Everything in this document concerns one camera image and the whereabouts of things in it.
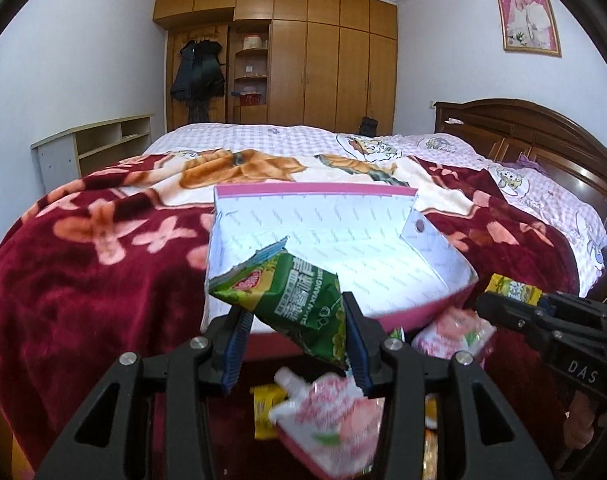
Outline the person's right hand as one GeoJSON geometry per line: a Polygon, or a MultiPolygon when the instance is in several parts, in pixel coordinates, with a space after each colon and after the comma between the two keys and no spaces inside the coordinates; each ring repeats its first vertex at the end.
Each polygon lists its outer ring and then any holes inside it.
{"type": "Polygon", "coordinates": [[[564,441],[567,450],[585,448],[594,437],[594,426],[607,427],[607,412],[598,415],[596,403],[585,393],[577,391],[564,422],[564,441]]]}

